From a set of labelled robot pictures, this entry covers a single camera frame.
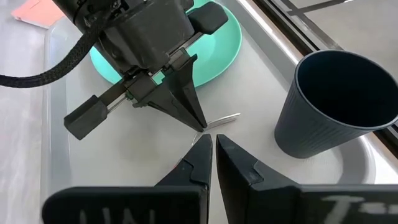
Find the white tray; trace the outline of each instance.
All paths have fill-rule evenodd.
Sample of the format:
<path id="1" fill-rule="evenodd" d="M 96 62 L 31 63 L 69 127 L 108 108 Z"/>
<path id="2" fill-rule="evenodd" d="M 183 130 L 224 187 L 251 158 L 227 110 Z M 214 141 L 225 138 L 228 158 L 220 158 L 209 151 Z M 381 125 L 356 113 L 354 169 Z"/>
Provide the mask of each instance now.
<path id="1" fill-rule="evenodd" d="M 227 6 L 239 20 L 245 19 L 239 4 Z M 59 62 L 79 36 L 79 31 L 66 19 L 51 27 L 46 38 L 46 68 Z M 71 186 L 154 185 L 189 150 L 194 130 L 152 108 L 135 109 L 130 103 L 112 112 L 84 140 L 69 135 L 63 127 L 63 117 L 91 95 L 100 95 L 110 86 L 94 69 L 90 57 L 86 57 L 65 78 L 47 88 L 42 200 Z M 208 121 L 241 113 L 238 120 L 210 130 L 213 141 L 215 134 L 223 133 L 265 164 L 301 184 L 373 183 L 374 159 L 365 138 L 310 159 L 295 159 L 277 147 L 274 127 L 287 88 L 283 76 L 243 26 L 242 48 L 236 61 L 220 77 L 198 89 Z M 210 223 L 226 223 L 215 168 L 214 163 Z"/>

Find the cable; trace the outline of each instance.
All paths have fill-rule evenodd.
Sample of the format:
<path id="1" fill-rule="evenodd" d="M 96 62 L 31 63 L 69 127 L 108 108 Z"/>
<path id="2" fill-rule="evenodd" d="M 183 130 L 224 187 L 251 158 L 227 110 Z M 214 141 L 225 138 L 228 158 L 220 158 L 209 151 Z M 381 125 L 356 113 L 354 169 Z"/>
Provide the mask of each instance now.
<path id="1" fill-rule="evenodd" d="M 106 27 L 107 21 L 111 15 L 111 9 L 104 11 L 83 36 L 80 37 L 67 56 L 50 70 L 31 77 L 9 77 L 0 75 L 0 85 L 13 88 L 32 88 L 52 83 L 64 77 L 83 60 L 98 41 L 100 33 Z"/>

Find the teal plate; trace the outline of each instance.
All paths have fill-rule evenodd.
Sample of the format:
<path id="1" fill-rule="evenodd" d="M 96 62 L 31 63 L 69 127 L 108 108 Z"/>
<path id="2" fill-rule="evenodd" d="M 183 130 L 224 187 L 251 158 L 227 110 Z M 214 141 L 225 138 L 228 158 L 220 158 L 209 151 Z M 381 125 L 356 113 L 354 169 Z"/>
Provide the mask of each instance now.
<path id="1" fill-rule="evenodd" d="M 209 0 L 195 0 L 193 8 L 204 5 Z M 203 85 L 223 73 L 238 55 L 242 43 L 242 30 L 232 12 L 224 7 L 228 22 L 212 35 L 203 35 L 187 49 L 190 55 L 197 54 L 198 60 L 193 64 L 193 83 L 195 87 Z M 90 50 L 95 69 L 107 81 L 115 84 L 120 75 L 95 49 Z M 163 74 L 154 77 L 156 83 L 162 83 Z"/>

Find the pink object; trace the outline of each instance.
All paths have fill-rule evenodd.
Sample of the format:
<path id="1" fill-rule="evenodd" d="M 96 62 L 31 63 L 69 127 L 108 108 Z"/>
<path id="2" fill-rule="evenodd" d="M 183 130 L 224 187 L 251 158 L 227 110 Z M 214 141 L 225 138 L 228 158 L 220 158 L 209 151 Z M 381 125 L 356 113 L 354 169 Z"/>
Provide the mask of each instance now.
<path id="1" fill-rule="evenodd" d="M 49 28 L 64 16 L 52 0 L 27 0 L 11 14 L 17 20 L 44 28 Z"/>

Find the dark gray cup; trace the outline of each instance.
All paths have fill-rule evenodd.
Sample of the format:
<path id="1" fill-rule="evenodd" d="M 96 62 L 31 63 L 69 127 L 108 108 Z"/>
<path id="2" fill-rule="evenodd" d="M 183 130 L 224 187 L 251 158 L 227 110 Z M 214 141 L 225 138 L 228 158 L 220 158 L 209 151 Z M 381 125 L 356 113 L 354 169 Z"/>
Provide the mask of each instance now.
<path id="1" fill-rule="evenodd" d="M 398 120 L 398 86 L 376 63 L 324 50 L 297 65 L 275 140 L 288 155 L 308 158 Z"/>

